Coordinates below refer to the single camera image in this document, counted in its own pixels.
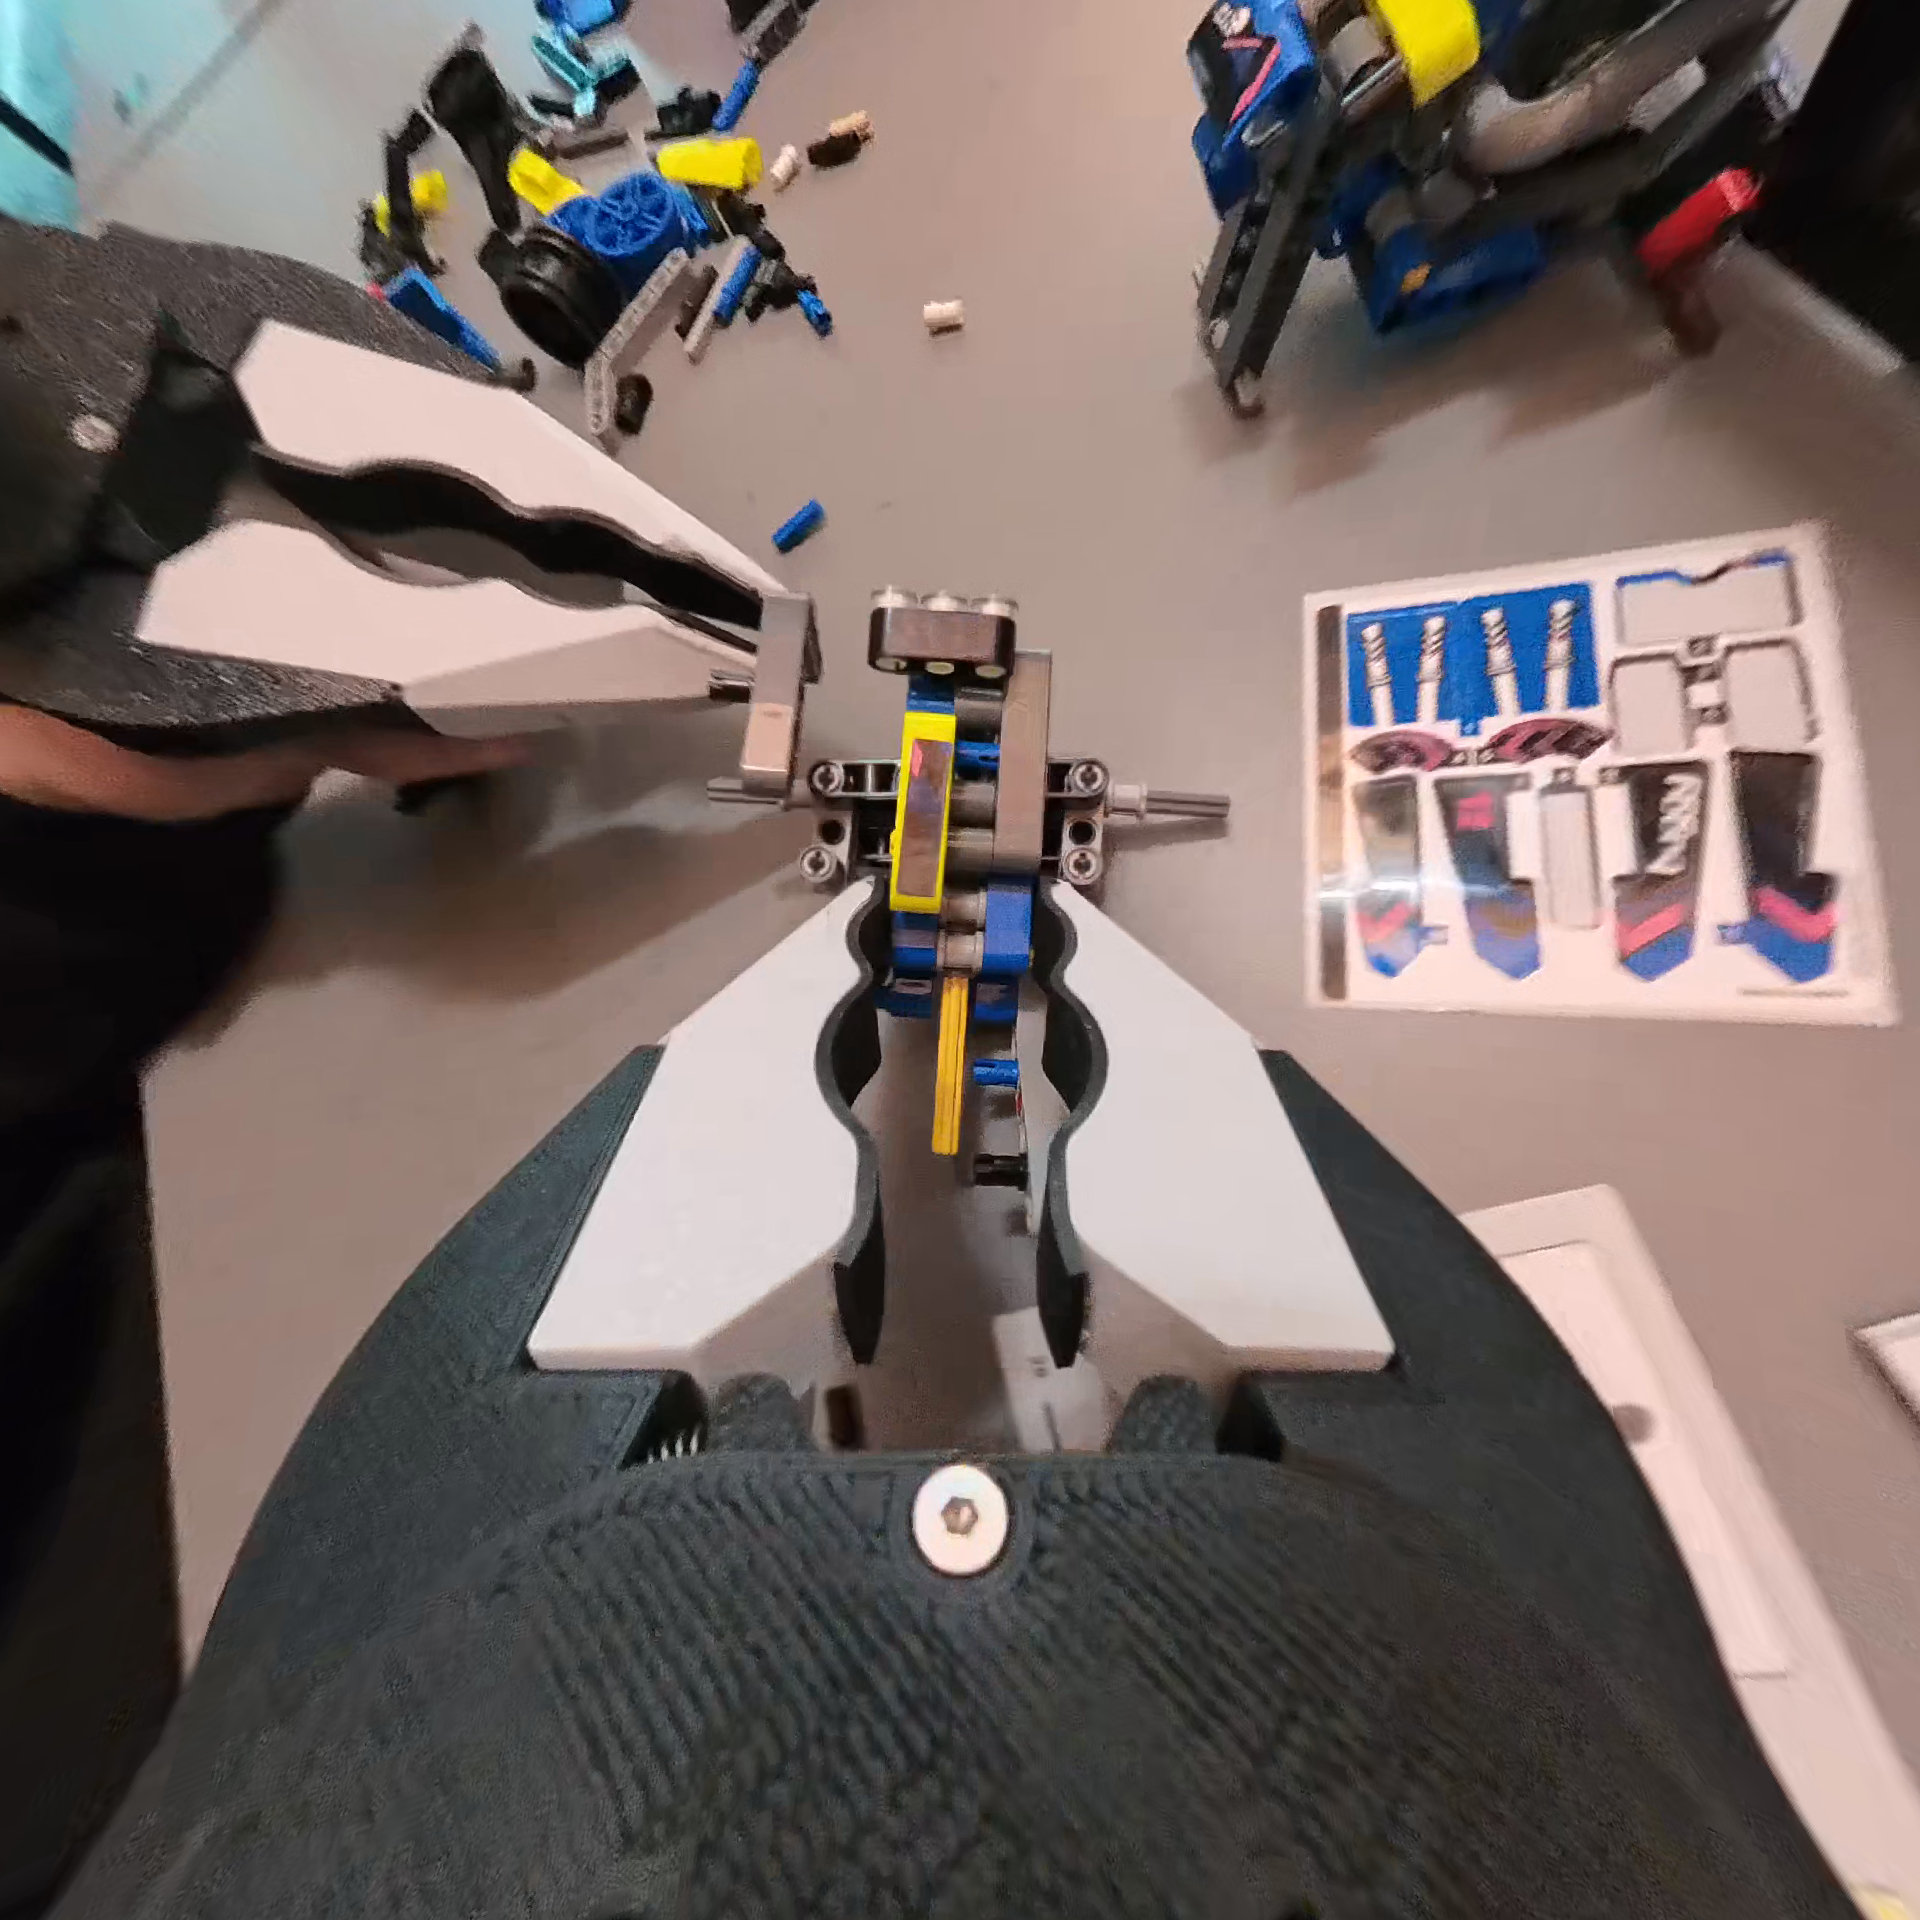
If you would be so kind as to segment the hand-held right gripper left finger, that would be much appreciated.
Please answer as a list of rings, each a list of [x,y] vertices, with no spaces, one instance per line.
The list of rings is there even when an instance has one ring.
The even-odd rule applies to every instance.
[[[850,1373],[885,1294],[873,883],[847,885],[662,1041],[530,1334],[557,1372]]]

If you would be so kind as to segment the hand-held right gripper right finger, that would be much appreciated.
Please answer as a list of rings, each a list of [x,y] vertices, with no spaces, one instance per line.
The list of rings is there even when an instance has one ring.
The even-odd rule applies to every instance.
[[[1040,889],[1011,1057],[989,1151],[1022,1155],[1033,1302],[991,1336],[1022,1449],[1099,1449],[1149,1380],[1220,1413],[1245,1380],[1386,1369],[1270,1057],[1068,883]]]

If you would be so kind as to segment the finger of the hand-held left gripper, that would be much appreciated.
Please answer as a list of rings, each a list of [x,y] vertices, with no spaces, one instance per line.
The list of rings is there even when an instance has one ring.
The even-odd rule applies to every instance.
[[[714,676],[755,678],[748,652],[644,604],[407,581],[276,522],[232,522],[157,563],[134,633],[176,653],[371,681],[453,738],[706,705]]]
[[[365,542],[479,546],[530,586],[634,590],[760,626],[783,586],[525,395],[281,321],[229,370],[251,466],[289,510]]]

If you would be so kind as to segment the grey toy brick beam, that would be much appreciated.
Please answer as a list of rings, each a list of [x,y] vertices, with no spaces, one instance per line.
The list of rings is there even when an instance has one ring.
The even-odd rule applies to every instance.
[[[808,593],[768,593],[752,676],[712,669],[707,698],[746,707],[735,774],[712,778],[712,803],[775,806],[793,801],[804,741],[806,691],[821,672],[818,616]]]

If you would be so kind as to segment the small blue yellow toy brick model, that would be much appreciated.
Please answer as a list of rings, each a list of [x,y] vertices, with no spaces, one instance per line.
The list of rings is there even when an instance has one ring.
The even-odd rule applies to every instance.
[[[1059,749],[1051,652],[1020,641],[1008,595],[877,588],[868,663],[904,684],[897,745],[808,768],[800,870],[821,889],[883,889],[876,1006],[934,1028],[932,1154],[973,1185],[1028,1189],[1014,1036],[1044,889],[1096,891],[1115,824],[1213,824],[1232,801]]]

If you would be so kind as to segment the person's left hand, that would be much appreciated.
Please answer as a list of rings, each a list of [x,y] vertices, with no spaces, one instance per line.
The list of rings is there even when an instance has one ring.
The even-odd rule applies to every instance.
[[[29,707],[2,707],[2,793],[66,814],[189,824],[299,803],[329,772],[407,788],[525,762],[534,733],[303,732],[216,753],[157,753]]]

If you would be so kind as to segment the teal object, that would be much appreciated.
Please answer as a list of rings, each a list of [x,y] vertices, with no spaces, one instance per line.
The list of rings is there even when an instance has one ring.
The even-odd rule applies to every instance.
[[[59,2],[2,2],[2,212],[79,231],[78,93]]]

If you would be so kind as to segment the heap of toy bricks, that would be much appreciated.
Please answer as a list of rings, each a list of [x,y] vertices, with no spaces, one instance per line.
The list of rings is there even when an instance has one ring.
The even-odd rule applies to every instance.
[[[739,64],[723,91],[676,86],[619,38],[629,3],[534,3],[543,88],[515,91],[469,20],[421,80],[417,104],[381,142],[383,187],[356,212],[368,292],[463,352],[515,391],[537,381],[443,289],[432,223],[449,203],[420,154],[449,146],[479,186],[490,227],[476,251],[518,334],[580,374],[587,434],[611,447],[640,434],[653,401],[642,359],[672,332],[690,361],[712,336],[768,314],[800,314],[825,339],[833,317],[769,223],[766,194],[802,172],[861,155],[873,126],[854,110],[798,147],[763,155],[746,110],[774,59],[804,32],[809,2],[729,3]]]

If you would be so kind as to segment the sticker sheet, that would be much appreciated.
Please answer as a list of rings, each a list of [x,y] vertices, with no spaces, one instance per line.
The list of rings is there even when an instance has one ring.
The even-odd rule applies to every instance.
[[[1815,522],[1303,598],[1325,1010],[1892,1028]]]

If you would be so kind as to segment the white instruction booklet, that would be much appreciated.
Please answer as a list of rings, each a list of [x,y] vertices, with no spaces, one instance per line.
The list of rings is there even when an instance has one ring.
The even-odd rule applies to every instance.
[[[1468,1212],[1614,1413],[1745,1722],[1866,1916],[1917,1913],[1917,1796],[1619,1191]]]

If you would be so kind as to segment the person's dark clothing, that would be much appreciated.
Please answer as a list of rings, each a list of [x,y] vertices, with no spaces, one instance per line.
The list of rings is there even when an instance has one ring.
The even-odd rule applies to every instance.
[[[3,801],[3,1916],[54,1904],[180,1688],[142,1073],[258,945],[294,807]]]

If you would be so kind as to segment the white paper sheet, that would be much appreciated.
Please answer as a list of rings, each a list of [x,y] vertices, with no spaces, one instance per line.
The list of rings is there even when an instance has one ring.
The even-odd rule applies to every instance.
[[[1913,1428],[1917,1428],[1920,1418],[1917,1331],[1920,1311],[1915,1308],[1850,1331],[1854,1348],[1883,1380]]]

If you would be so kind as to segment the large blue toy brick model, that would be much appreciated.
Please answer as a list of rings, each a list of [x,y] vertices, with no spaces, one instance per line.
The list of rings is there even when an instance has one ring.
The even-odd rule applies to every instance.
[[[1463,321],[1606,247],[1687,353],[1708,261],[1761,197],[1790,2],[1209,3],[1185,59],[1218,219],[1195,275],[1211,383],[1239,420],[1310,261],[1376,336]]]

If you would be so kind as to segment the dark object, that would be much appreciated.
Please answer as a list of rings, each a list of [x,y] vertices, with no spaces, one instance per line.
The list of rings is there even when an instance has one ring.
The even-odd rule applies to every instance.
[[[1917,6],[1847,3],[1765,162],[1757,247],[1917,361]]]

